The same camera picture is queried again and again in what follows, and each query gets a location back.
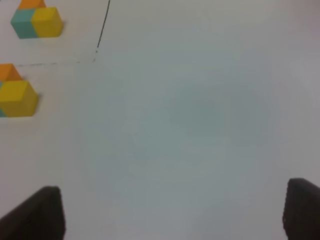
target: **yellow block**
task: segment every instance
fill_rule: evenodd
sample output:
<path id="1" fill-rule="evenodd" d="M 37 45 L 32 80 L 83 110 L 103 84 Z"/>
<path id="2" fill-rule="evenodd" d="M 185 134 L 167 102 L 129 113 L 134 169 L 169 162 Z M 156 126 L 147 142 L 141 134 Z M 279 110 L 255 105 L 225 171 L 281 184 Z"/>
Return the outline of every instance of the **yellow block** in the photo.
<path id="1" fill-rule="evenodd" d="M 39 38 L 59 37 L 64 28 L 56 7 L 36 8 L 31 23 Z"/>
<path id="2" fill-rule="evenodd" d="M 30 117 L 38 95 L 28 81 L 5 81 L 0 88 L 0 109 L 7 117 Z"/>

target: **stacked blocks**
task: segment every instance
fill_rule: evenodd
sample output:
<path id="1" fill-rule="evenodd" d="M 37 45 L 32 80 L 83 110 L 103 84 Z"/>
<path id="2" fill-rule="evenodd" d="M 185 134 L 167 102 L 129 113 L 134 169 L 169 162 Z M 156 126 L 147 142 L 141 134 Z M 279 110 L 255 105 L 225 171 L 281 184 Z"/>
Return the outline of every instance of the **stacked blocks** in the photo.
<path id="1" fill-rule="evenodd" d="M 64 28 L 57 8 L 44 0 L 22 0 L 11 25 L 20 39 L 59 37 Z"/>
<path id="2" fill-rule="evenodd" d="M 13 64 L 0 64 L 0 117 L 30 117 L 35 113 L 38 95 L 22 80 Z"/>

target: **black object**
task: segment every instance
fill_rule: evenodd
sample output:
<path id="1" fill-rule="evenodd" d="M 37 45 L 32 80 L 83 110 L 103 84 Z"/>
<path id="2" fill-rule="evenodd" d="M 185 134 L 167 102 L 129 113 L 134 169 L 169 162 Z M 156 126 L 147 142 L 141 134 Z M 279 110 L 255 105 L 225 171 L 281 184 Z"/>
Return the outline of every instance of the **black object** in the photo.
<path id="1" fill-rule="evenodd" d="M 290 179 L 282 221 L 288 240 L 320 240 L 320 188 Z"/>
<path id="2" fill-rule="evenodd" d="M 0 219 L 0 240 L 62 240 L 65 232 L 58 187 L 40 189 Z"/>

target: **orange block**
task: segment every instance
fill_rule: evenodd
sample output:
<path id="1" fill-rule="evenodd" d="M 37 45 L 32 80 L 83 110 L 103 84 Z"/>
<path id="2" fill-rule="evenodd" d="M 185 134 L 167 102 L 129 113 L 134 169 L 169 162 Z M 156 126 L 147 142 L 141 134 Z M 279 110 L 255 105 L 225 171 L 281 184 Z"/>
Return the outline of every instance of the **orange block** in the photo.
<path id="1" fill-rule="evenodd" d="M 12 63 L 0 64 L 0 82 L 23 80 Z"/>
<path id="2" fill-rule="evenodd" d="M 18 9 L 36 9 L 45 7 L 46 4 L 44 0 L 21 0 Z"/>

